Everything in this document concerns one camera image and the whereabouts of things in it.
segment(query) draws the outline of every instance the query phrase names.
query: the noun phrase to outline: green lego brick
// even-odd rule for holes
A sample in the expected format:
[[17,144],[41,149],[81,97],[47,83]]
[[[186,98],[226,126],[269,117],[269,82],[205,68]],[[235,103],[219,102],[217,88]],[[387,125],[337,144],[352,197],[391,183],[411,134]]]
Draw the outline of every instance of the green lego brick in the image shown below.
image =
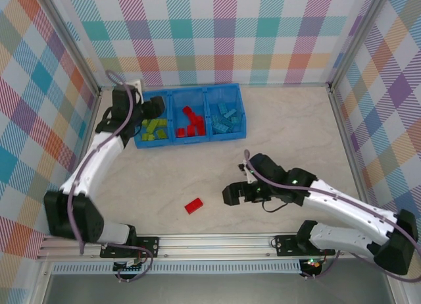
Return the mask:
[[158,120],[154,118],[153,120],[151,120],[151,123],[149,123],[149,125],[147,126],[146,132],[148,132],[149,134],[152,134],[153,131],[155,131],[155,128],[157,128],[157,125],[158,125]]
[[162,130],[162,129],[157,130],[156,133],[157,133],[157,136],[158,136],[159,139],[167,139],[168,138],[165,134],[165,131]]
[[158,119],[158,128],[166,128],[166,126],[168,125],[168,121],[166,120],[166,118],[159,118]]

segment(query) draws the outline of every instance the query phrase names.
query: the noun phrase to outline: cable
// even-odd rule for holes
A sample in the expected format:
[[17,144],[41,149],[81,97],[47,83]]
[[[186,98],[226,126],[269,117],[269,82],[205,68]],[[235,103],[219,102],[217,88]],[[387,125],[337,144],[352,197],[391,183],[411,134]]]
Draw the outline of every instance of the cable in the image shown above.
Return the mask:
[[270,245],[272,246],[272,248],[276,249],[276,246],[274,245],[274,240],[275,240],[275,238],[272,238],[272,240],[270,241]]
[[133,278],[131,278],[131,279],[123,279],[123,278],[120,276],[120,273],[122,272],[122,270],[123,270],[123,269],[119,269],[119,270],[117,270],[117,278],[119,279],[119,281],[120,281],[120,282],[127,282],[127,283],[129,283],[129,282],[133,282],[133,281],[139,280],[142,276],[145,276],[145,274],[146,274],[149,270],[151,270],[151,267],[152,267],[152,264],[153,264],[153,254],[152,254],[152,252],[150,252],[150,250],[148,250],[148,249],[146,249],[146,248],[143,248],[143,247],[138,247],[138,246],[118,245],[117,243],[109,243],[109,244],[107,244],[107,245],[108,245],[108,246],[110,246],[110,247],[116,247],[116,248],[124,248],[124,249],[135,249],[135,250],[139,250],[139,251],[142,251],[142,252],[146,253],[146,254],[149,256],[149,258],[151,258],[151,262],[148,264],[148,266],[147,266],[146,270],[145,270],[145,271],[143,271],[142,273],[136,274],[136,275],[135,275]]
[[286,207],[288,205],[288,203],[285,203],[285,204],[281,205],[280,207],[277,207],[276,209],[269,211],[269,210],[266,210],[264,208],[264,202],[266,202],[266,200],[262,201],[262,209],[267,213],[274,213],[274,212],[279,211],[280,209],[282,209],[283,207]]
[[[83,255],[84,254],[84,249],[85,249],[85,243],[82,239],[82,235],[78,229],[78,226],[76,224],[76,221],[74,219],[74,215],[73,215],[73,195],[74,195],[74,190],[76,189],[76,187],[79,185],[79,181],[80,181],[80,176],[82,175],[84,169],[86,168],[88,162],[91,160],[91,158],[94,156],[94,154],[96,154],[106,143],[108,143],[111,139],[113,139],[114,137],[116,137],[118,135],[118,133],[121,132],[121,130],[127,125],[127,123],[130,121],[130,118],[132,116],[132,112],[133,112],[133,106],[134,106],[134,102],[132,99],[132,94],[130,92],[130,88],[129,86],[124,82],[124,80],[115,72],[111,71],[111,70],[106,70],[105,74],[107,75],[107,77],[109,78],[109,80],[111,82],[113,82],[116,85],[120,85],[122,84],[124,86],[124,89],[126,89],[127,94],[128,94],[128,98],[129,98],[129,112],[127,114],[126,119],[124,120],[124,122],[120,125],[119,128],[117,128],[117,130],[115,130],[107,139],[105,139],[105,141],[103,141],[102,143],[100,143],[95,149],[93,149],[91,151],[91,153],[89,153],[85,160],[81,163],[80,168],[78,169],[78,172],[76,173],[76,176],[74,177],[74,181],[72,183],[72,187],[70,188],[69,194],[68,194],[68,200],[67,200],[67,215],[68,215],[68,220],[70,223],[70,227],[72,228],[74,237],[76,238],[76,240],[79,243],[79,251],[80,254]],[[116,82],[112,77],[115,77],[120,83]]]
[[[380,215],[379,213],[376,213],[374,211],[371,211],[370,209],[366,208],[365,206],[360,205],[360,204],[358,204],[358,203],[356,203],[354,201],[351,201],[351,200],[349,200],[349,199],[347,199],[345,197],[342,197],[340,195],[336,195],[336,194],[331,193],[331,192],[328,192],[328,191],[324,191],[324,190],[320,190],[320,189],[316,189],[316,188],[308,188],[308,187],[301,187],[301,186],[287,186],[285,184],[277,184],[277,183],[275,183],[275,182],[273,182],[273,181],[265,178],[264,176],[262,176],[261,174],[259,174],[259,172],[256,171],[256,169],[253,167],[253,165],[250,162],[250,151],[248,149],[246,149],[244,151],[244,158],[245,158],[245,161],[247,162],[247,165],[249,166],[249,168],[251,170],[253,170],[253,172],[254,172],[253,174],[255,176],[257,176],[260,180],[262,180],[263,182],[266,182],[267,184],[270,184],[271,186],[274,186],[274,187],[277,187],[277,188],[281,188],[281,189],[287,189],[287,190],[303,190],[303,191],[317,192],[317,193],[320,193],[320,194],[323,194],[323,195],[327,195],[329,197],[334,197],[335,199],[338,199],[338,200],[341,200],[343,202],[346,202],[346,203],[348,203],[348,204],[350,204],[350,205],[352,205],[354,207],[358,207],[358,208],[360,208],[361,210],[363,210],[366,213],[370,213],[371,215],[373,215],[373,216],[377,217],[378,219],[384,221],[386,224],[389,224],[390,226],[392,226],[396,230],[398,230],[400,233],[402,233],[402,235],[404,235],[404,237],[406,237],[406,239],[408,239],[411,242],[411,244],[413,244],[413,246],[415,247],[415,250],[417,251],[418,255],[421,257],[421,247],[417,244],[417,242],[414,240],[414,238],[412,238],[399,225],[397,225],[397,224],[393,223],[392,221],[388,220],[383,215]],[[380,268],[378,265],[374,265],[373,263],[367,261],[366,259],[363,259],[363,258],[361,258],[358,255],[355,255],[354,253],[351,253],[351,254],[352,254],[352,256],[354,256],[354,257],[356,257],[356,258],[358,258],[358,259],[360,259],[360,260],[368,263],[369,265],[377,268],[378,270],[382,271],[384,274],[386,274],[386,275],[388,275],[388,276],[390,276],[390,277],[392,277],[392,278],[394,278],[394,279],[396,279],[398,281],[409,282],[409,283],[416,283],[416,282],[421,281],[421,275],[419,277],[417,277],[417,278],[414,278],[414,279],[402,278],[402,277],[400,277],[400,276],[398,276],[396,274],[392,274],[392,273],[384,270],[383,268]],[[336,258],[334,260],[336,261],[337,258],[339,258],[339,253],[336,255]]]

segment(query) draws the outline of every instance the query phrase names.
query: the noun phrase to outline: blue lego brick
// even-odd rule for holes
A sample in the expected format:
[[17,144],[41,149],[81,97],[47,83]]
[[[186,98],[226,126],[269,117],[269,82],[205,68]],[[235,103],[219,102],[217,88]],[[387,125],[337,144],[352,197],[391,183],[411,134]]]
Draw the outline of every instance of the blue lego brick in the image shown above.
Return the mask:
[[240,123],[240,119],[238,116],[231,116],[231,123],[232,124],[238,124]]
[[219,119],[219,123],[221,123],[221,124],[223,124],[223,125],[227,126],[227,127],[230,129],[230,131],[231,131],[231,130],[232,130],[232,128],[234,127],[234,123],[233,123],[233,122],[231,122],[230,120],[227,120],[226,118],[220,118],[220,119]]
[[216,133],[225,134],[230,128],[223,124],[215,124],[212,126]]
[[231,109],[230,111],[228,111],[226,114],[224,114],[225,118],[229,118],[230,116],[233,116],[237,113],[237,110],[235,109]]
[[225,103],[219,103],[218,107],[219,107],[219,112],[221,112],[221,114],[226,114],[228,112],[228,109],[226,108]]
[[217,115],[212,115],[212,125],[213,124],[218,124],[219,123],[219,118]]

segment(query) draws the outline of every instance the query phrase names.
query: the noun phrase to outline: metal floor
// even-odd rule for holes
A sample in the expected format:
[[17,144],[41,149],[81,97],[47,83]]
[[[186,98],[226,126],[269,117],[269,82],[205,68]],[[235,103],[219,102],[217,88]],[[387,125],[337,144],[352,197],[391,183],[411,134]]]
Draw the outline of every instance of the metal floor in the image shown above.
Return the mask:
[[339,260],[329,275],[150,274],[133,283],[113,275],[52,276],[46,304],[394,303],[385,278],[356,259]]

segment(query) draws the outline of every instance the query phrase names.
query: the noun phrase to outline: black bracket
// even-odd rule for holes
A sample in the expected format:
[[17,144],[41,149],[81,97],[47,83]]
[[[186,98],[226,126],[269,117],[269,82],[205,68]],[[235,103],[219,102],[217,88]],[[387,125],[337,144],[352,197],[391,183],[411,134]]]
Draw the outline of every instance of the black bracket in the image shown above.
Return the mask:
[[315,247],[302,251],[297,244],[295,235],[277,235],[273,243],[278,257],[286,256],[333,256],[335,249],[320,250]]

